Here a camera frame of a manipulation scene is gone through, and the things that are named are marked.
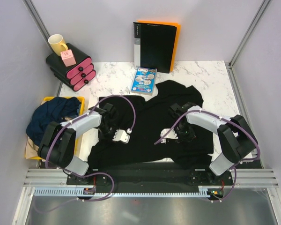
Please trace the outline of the black t-shirt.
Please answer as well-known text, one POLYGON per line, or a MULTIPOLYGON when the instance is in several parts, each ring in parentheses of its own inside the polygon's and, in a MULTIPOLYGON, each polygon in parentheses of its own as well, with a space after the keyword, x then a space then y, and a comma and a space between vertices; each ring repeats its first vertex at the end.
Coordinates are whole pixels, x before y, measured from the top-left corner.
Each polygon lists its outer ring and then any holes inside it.
POLYGON ((111 97, 102 101, 112 104, 118 111, 115 123, 120 129, 134 128, 129 143, 114 142, 96 144, 91 148, 88 164, 91 168, 101 169, 108 166, 127 165, 139 162, 150 162, 171 158, 184 169, 209 165, 210 154, 214 152, 213 134, 201 127, 193 129, 206 137, 195 138, 192 142, 177 143, 169 140, 166 144, 154 144, 165 128, 170 128, 175 119, 170 116, 168 109, 174 103, 182 106, 188 102, 203 105, 200 92, 194 87, 185 87, 172 80, 156 85, 157 96, 145 100, 141 96, 127 96, 134 105, 133 112, 129 103, 120 97, 111 97))

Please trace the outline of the blue paperback book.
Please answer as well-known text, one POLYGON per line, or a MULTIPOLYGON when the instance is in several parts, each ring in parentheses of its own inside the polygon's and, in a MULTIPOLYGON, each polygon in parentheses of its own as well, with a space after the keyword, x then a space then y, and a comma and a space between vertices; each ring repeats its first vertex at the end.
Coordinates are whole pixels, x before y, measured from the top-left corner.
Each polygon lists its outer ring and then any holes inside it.
POLYGON ((137 68, 132 83, 131 92, 152 96, 156 75, 157 69, 143 67, 137 68))

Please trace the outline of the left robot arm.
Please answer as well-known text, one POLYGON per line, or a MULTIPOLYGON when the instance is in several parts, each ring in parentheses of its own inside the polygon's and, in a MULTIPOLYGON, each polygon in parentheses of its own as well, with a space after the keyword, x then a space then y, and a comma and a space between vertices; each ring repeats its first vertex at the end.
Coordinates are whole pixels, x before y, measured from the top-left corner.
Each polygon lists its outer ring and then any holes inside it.
POLYGON ((119 130, 115 123, 117 116, 116 108, 106 103, 102 108, 89 108, 86 113, 69 122, 50 122, 37 152, 45 160, 45 168, 59 167, 69 173, 67 184, 95 184, 96 177, 88 163, 74 154, 76 138, 96 129, 98 144, 114 143, 119 130))

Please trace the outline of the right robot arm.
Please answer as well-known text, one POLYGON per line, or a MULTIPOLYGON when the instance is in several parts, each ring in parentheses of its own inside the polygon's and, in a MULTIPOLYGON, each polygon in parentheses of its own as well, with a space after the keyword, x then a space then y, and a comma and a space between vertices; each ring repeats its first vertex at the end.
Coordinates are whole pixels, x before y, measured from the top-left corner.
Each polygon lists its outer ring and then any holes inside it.
POLYGON ((253 150, 260 153, 258 141, 241 115, 221 117, 190 102, 183 106, 173 104, 169 113, 176 121, 161 135, 161 142, 173 139, 177 143, 190 143, 195 138, 204 139, 205 135, 193 129, 195 126, 218 136, 222 152, 205 172, 205 179, 209 184, 217 184, 227 170, 245 161, 245 157, 253 150))

